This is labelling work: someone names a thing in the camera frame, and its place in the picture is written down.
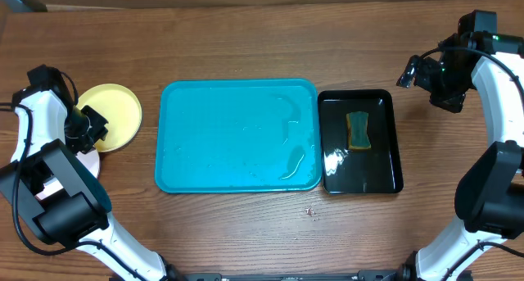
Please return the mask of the white plate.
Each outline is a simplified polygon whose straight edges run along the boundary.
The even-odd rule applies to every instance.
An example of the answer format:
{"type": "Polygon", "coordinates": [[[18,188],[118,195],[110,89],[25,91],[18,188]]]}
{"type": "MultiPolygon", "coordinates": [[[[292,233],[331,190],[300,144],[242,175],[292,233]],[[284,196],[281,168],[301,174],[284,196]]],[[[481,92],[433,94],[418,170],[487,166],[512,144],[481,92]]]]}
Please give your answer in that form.
{"type": "MultiPolygon", "coordinates": [[[[95,177],[97,178],[100,169],[101,169],[101,161],[98,154],[98,151],[96,149],[88,152],[87,154],[83,154],[82,152],[78,152],[76,154],[76,158],[82,163],[83,166],[86,167],[86,169],[95,177]]],[[[38,201],[42,201],[46,199],[47,197],[50,197],[54,193],[57,193],[63,189],[63,186],[56,178],[52,178],[47,180],[43,184],[43,190],[35,195],[35,198],[38,201]]]]}

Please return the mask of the yellow plate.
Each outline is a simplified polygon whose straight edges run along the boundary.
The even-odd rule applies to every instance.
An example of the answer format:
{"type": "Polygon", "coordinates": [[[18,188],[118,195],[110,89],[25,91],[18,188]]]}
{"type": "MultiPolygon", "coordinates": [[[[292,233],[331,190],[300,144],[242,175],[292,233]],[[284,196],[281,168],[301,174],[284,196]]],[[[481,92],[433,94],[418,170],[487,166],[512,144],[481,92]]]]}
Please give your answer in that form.
{"type": "Polygon", "coordinates": [[[108,123],[104,140],[98,140],[99,152],[112,152],[124,147],[138,132],[142,123],[142,106],[136,95],[119,84],[100,84],[79,97],[81,107],[87,105],[108,123]]]}

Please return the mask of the green yellow sponge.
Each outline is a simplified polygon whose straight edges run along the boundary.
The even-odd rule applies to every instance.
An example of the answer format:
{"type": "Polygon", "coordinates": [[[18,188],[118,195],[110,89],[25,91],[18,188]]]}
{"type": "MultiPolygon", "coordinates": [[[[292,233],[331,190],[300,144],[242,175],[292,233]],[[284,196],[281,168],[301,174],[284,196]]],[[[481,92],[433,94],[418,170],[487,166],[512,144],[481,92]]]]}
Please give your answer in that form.
{"type": "Polygon", "coordinates": [[[354,111],[346,115],[348,133],[347,144],[350,150],[368,150],[371,143],[368,137],[368,113],[354,111]]]}

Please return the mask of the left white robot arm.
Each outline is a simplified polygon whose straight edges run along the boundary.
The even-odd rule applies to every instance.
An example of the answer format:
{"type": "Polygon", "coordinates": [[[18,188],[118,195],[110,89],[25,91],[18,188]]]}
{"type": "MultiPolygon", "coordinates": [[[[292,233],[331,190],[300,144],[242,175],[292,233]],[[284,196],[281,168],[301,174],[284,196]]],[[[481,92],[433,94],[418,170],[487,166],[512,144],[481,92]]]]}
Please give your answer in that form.
{"type": "Polygon", "coordinates": [[[177,280],[163,256],[116,220],[106,190],[77,157],[106,132],[104,119],[90,108],[79,110],[56,88],[14,93],[11,109],[19,136],[1,169],[1,193],[20,240],[44,256],[86,252],[123,280],[177,280]]]}

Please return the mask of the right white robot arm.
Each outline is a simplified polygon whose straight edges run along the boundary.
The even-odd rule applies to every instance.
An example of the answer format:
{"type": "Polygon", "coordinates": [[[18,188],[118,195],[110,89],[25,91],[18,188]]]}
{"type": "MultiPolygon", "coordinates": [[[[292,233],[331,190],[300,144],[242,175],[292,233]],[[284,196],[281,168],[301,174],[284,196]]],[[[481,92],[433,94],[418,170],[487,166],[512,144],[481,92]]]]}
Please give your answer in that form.
{"type": "Polygon", "coordinates": [[[523,39],[465,31],[435,50],[440,60],[430,52],[411,57],[397,84],[427,90],[432,105],[453,113],[475,89],[489,145],[458,183],[452,221],[409,256],[394,280],[470,280],[468,266],[492,247],[522,255],[504,242],[523,232],[523,188],[513,182],[523,172],[523,39]]]}

